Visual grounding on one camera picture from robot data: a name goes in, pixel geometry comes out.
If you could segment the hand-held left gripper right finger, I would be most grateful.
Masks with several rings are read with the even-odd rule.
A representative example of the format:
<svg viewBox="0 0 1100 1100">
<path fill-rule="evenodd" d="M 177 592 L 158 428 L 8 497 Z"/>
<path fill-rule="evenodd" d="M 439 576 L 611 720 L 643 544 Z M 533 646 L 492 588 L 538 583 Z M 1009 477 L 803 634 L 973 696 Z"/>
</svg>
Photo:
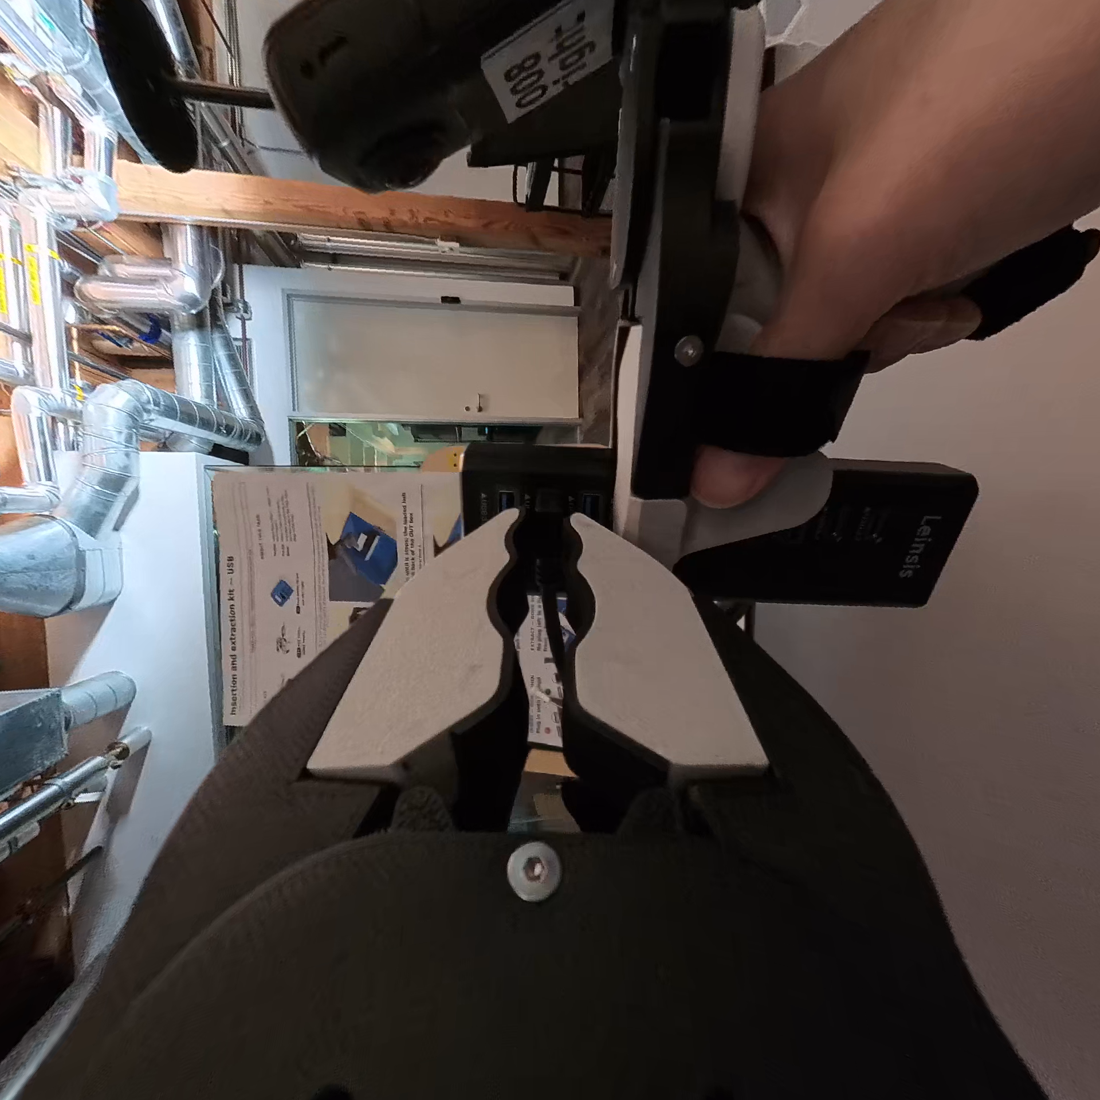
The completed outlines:
<svg viewBox="0 0 1100 1100">
<path fill-rule="evenodd" d="M 690 590 L 585 514 L 562 524 L 563 803 L 616 831 L 639 796 L 761 777 L 766 750 Z"/>
</svg>

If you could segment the black multi-port USB hub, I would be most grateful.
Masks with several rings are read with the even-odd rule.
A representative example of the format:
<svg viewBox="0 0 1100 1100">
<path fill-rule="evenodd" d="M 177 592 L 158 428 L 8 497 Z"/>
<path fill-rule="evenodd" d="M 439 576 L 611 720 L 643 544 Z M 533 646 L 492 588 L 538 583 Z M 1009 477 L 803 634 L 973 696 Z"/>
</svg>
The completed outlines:
<svg viewBox="0 0 1100 1100">
<path fill-rule="evenodd" d="M 538 502 L 612 528 L 614 458 L 607 447 L 471 443 L 462 529 Z M 714 600 L 923 607 L 978 499 L 977 477 L 936 462 L 828 458 L 830 495 L 800 526 L 661 565 Z"/>
</svg>

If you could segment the rectangular metal duct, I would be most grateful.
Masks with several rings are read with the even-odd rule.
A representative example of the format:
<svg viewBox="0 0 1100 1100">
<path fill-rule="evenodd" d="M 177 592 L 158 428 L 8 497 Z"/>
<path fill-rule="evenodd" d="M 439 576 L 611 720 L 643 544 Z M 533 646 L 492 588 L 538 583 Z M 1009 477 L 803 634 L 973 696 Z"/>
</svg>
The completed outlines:
<svg viewBox="0 0 1100 1100">
<path fill-rule="evenodd" d="M 64 686 L 2 691 L 2 792 L 59 762 L 72 728 L 128 708 L 135 695 L 137 683 L 123 671 Z"/>
</svg>

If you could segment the corrugated silver duct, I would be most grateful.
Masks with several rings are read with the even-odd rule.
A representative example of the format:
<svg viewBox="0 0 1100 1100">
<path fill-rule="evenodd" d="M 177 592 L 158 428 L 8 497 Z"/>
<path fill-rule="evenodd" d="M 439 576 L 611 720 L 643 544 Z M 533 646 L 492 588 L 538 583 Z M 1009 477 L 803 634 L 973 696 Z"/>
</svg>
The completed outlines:
<svg viewBox="0 0 1100 1100">
<path fill-rule="evenodd" d="M 172 224 L 164 234 L 172 261 L 170 320 L 177 394 L 228 420 L 216 445 L 244 453 L 266 440 L 265 423 L 221 298 L 226 258 L 211 231 Z"/>
</svg>

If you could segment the large smooth silver duct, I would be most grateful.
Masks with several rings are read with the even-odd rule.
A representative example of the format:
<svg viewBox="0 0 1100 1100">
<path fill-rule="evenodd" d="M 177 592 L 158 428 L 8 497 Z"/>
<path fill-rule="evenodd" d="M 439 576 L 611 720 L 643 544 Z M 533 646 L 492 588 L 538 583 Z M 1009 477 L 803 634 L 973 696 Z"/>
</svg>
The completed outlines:
<svg viewBox="0 0 1100 1100">
<path fill-rule="evenodd" d="M 120 516 L 140 475 L 143 384 L 103 386 L 84 408 L 81 465 L 50 514 L 2 524 L 2 610 L 54 617 L 121 592 Z"/>
</svg>

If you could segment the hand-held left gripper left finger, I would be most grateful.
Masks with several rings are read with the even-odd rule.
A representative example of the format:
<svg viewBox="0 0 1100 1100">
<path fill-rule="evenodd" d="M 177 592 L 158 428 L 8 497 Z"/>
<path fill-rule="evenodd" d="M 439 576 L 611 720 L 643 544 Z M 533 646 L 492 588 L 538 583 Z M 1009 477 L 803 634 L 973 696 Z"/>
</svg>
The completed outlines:
<svg viewBox="0 0 1100 1100">
<path fill-rule="evenodd" d="M 506 509 L 408 580 L 314 747 L 317 779 L 433 789 L 460 830 L 508 826 L 525 764 L 514 636 L 525 585 Z"/>
</svg>

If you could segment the wooden post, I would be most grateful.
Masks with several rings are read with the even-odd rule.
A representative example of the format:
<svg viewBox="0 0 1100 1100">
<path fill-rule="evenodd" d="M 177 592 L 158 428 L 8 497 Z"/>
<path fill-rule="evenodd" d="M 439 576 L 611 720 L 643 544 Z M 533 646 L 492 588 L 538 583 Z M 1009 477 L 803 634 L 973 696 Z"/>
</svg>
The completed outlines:
<svg viewBox="0 0 1100 1100">
<path fill-rule="evenodd" d="M 445 239 L 496 251 L 609 256 L 612 222 L 511 200 L 406 190 L 364 193 L 347 185 L 192 170 L 118 160 L 118 217 L 288 232 L 374 232 Z"/>
</svg>

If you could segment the printed instruction sheet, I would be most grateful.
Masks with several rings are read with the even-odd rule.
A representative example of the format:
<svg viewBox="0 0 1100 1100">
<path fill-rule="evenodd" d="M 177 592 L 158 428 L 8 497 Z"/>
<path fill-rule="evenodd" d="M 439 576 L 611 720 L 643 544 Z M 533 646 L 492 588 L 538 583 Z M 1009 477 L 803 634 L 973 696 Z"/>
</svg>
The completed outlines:
<svg viewBox="0 0 1100 1100">
<path fill-rule="evenodd" d="M 228 728 L 467 534 L 460 474 L 420 465 L 223 470 L 212 512 Z"/>
</svg>

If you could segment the white door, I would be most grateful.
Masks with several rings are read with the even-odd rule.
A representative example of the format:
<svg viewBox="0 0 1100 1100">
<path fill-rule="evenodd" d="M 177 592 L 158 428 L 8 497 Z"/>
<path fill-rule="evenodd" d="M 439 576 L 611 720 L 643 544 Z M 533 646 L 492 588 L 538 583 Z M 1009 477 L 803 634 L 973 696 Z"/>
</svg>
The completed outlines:
<svg viewBox="0 0 1100 1100">
<path fill-rule="evenodd" d="M 293 411 L 312 420 L 580 416 L 570 307 L 285 295 Z"/>
</svg>

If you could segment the metal strut rod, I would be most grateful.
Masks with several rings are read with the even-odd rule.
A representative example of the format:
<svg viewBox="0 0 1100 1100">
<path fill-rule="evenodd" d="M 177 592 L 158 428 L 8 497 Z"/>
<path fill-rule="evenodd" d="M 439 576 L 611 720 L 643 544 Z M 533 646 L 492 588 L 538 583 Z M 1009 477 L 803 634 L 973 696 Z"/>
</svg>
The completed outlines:
<svg viewBox="0 0 1100 1100">
<path fill-rule="evenodd" d="M 145 750 L 152 740 L 148 725 L 135 725 L 123 732 L 101 754 L 88 757 L 74 767 L 47 777 L 29 796 L 17 799 L 2 811 L 2 860 L 10 858 L 39 835 L 44 819 L 79 803 L 94 803 L 106 789 L 110 772 L 123 767 Z"/>
</svg>

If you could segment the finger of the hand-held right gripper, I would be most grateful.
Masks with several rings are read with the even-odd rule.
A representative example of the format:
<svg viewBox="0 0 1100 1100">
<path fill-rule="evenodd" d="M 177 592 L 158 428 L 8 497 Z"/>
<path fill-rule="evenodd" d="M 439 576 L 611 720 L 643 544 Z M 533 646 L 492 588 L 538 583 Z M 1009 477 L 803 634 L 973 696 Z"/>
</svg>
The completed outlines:
<svg viewBox="0 0 1100 1100">
<path fill-rule="evenodd" d="M 643 364 L 646 327 L 638 322 L 622 323 L 621 335 L 624 347 L 614 381 L 612 529 L 660 563 L 675 563 L 681 551 L 688 502 L 683 494 L 639 497 L 633 487 L 648 393 L 649 367 Z"/>
<path fill-rule="evenodd" d="M 735 489 L 735 501 L 725 506 L 719 506 L 715 490 L 692 489 L 678 563 L 708 548 L 727 548 L 796 528 L 816 514 L 830 495 L 832 460 L 821 452 L 805 457 L 734 458 L 749 463 L 749 484 Z"/>
</svg>

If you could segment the person's right hand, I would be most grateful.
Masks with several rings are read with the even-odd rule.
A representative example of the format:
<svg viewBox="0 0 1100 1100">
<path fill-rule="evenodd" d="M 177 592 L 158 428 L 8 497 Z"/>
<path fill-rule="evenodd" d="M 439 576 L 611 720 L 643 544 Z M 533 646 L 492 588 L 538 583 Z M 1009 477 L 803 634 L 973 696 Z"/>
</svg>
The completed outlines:
<svg viewBox="0 0 1100 1100">
<path fill-rule="evenodd" d="M 1098 207 L 1098 3 L 877 3 L 764 91 L 746 207 L 783 264 L 752 355 L 970 337 L 953 286 Z"/>
</svg>

